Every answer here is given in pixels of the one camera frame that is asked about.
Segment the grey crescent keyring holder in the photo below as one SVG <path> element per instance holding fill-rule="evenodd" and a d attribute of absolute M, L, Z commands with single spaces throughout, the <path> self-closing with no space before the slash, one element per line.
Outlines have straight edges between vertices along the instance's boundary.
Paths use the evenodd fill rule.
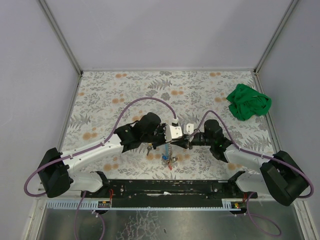
<path fill-rule="evenodd" d="M 169 143 L 164 145 L 164 154 L 162 155 L 162 161 L 166 167 L 171 171 L 174 164 L 178 161 L 176 156 L 173 156 L 172 146 Z"/>

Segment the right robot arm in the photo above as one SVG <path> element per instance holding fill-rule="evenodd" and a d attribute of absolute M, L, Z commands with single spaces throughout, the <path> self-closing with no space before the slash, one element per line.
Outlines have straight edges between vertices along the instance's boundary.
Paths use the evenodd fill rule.
<path fill-rule="evenodd" d="M 278 203 L 289 206 L 308 187 L 301 169 L 285 151 L 274 155 L 263 155 L 236 145 L 223 134 L 217 120 L 204 123 L 204 131 L 195 131 L 193 124 L 170 126 L 171 144 L 184 149 L 207 146 L 217 160 L 239 164 L 254 173 L 244 172 L 236 179 L 243 192 L 257 192 L 272 196 Z"/>

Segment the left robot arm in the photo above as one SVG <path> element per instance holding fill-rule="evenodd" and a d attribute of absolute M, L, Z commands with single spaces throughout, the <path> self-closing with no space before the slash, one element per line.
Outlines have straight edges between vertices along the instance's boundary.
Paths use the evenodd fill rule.
<path fill-rule="evenodd" d="M 48 198 L 56 198 L 69 190 L 97 192 L 107 183 L 99 172 L 82 173 L 82 168 L 104 157 L 125 153 L 147 143 L 152 149 L 182 136 L 178 124 L 162 123 L 149 112 L 140 120 L 115 129 L 110 137 L 66 153 L 49 149 L 38 166 L 38 176 Z"/>

